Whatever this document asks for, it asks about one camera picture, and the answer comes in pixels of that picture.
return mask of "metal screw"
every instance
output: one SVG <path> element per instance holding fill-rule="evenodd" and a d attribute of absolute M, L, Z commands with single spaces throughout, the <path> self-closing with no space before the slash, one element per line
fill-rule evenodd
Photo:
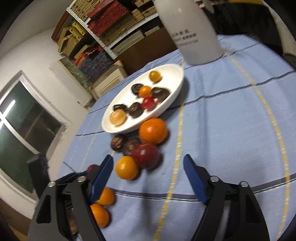
<path fill-rule="evenodd" d="M 240 183 L 240 185 L 241 185 L 242 187 L 244 187 L 244 188 L 246 188 L 246 187 L 249 186 L 249 184 L 248 184 L 247 182 L 245 182 L 245 181 L 242 181 L 242 182 Z"/>
<path fill-rule="evenodd" d="M 86 180 L 86 177 L 85 176 L 81 176 L 81 177 L 78 177 L 78 182 L 79 183 L 82 183 Z"/>
<path fill-rule="evenodd" d="M 55 182 L 54 182 L 54 181 L 49 182 L 49 183 L 48 183 L 48 186 L 49 186 L 50 188 L 54 187 L 54 186 L 55 186 Z"/>
<path fill-rule="evenodd" d="M 211 177 L 210 177 L 210 180 L 211 180 L 212 182 L 216 183 L 216 182 L 219 181 L 219 178 L 216 177 L 216 176 L 211 176 Z"/>

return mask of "red patterned box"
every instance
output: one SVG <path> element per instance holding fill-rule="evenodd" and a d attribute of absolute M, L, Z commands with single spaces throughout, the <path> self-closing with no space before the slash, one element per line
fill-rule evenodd
<path fill-rule="evenodd" d="M 105 0 L 103 2 L 101 2 L 100 4 L 98 4 L 94 10 L 92 10 L 89 14 L 88 17 L 89 18 L 93 18 L 99 11 L 101 11 L 104 7 L 108 6 L 110 3 L 112 3 L 114 0 Z"/>
<path fill-rule="evenodd" d="M 112 24 L 128 12 L 129 11 L 123 5 L 114 1 L 102 12 L 101 15 L 89 24 L 89 29 L 99 37 Z"/>

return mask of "white oval bowl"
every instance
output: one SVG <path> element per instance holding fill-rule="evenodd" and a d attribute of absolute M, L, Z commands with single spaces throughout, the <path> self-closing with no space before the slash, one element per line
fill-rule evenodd
<path fill-rule="evenodd" d="M 154 84 L 149 79 L 149 73 L 153 70 L 158 71 L 162 76 L 162 80 L 156 84 Z M 108 133 L 127 133 L 137 130 L 144 121 L 160 116 L 167 108 L 169 108 L 169 106 L 174 102 L 180 93 L 183 80 L 184 70 L 180 65 L 177 64 L 161 65 L 143 73 L 131 83 L 129 83 L 124 89 L 122 89 L 122 91 L 120 91 L 118 95 L 111 101 L 102 118 L 103 130 Z M 155 109 L 152 111 L 144 110 L 143 114 L 138 118 L 132 118 L 127 113 L 127 120 L 125 123 L 120 126 L 115 126 L 109 120 L 109 115 L 113 112 L 114 105 L 125 104 L 127 107 L 130 107 L 134 102 L 139 102 L 141 104 L 143 101 L 143 98 L 135 96 L 131 91 L 131 87 L 134 84 L 143 84 L 150 86 L 151 88 L 167 88 L 170 91 L 170 95 L 162 103 L 157 104 Z"/>

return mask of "striped tablecloth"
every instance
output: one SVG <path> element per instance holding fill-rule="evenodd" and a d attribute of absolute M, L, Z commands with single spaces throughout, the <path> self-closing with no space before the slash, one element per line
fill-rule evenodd
<path fill-rule="evenodd" d="M 218 36 L 225 54 L 200 66 L 182 61 L 178 50 L 123 80 L 93 106 L 69 147 L 59 176 L 100 164 L 112 135 L 101 128 L 112 99 L 132 80 L 153 67 L 179 64 L 185 81 L 181 94 L 161 115 L 170 138 L 161 147 L 163 162 L 142 171 L 136 181 L 115 172 L 107 183 L 117 194 L 107 207 L 112 223 L 102 229 L 107 240 L 185 241 L 204 212 L 196 200 L 182 161 L 196 164 L 223 181 L 247 181 L 261 206 L 271 240 L 296 213 L 296 73 L 280 56 L 245 35 Z"/>

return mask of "white wall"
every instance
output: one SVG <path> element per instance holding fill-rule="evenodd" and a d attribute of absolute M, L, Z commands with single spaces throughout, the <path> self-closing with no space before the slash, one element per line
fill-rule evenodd
<path fill-rule="evenodd" d="M 55 28 L 72 0 L 35 0 L 17 17 L 0 44 L 0 58 L 25 40 Z"/>
<path fill-rule="evenodd" d="M 71 123 L 50 160 L 52 180 L 56 179 L 64 155 L 87 114 L 87 110 L 76 102 L 49 69 L 51 63 L 63 57 L 51 39 L 53 31 L 47 30 L 26 40 L 0 59 L 0 90 L 22 70 L 47 101 Z M 17 190 L 11 189 L 9 184 L 1 180 L 0 198 L 19 213 L 32 218 L 35 202 L 21 197 Z"/>

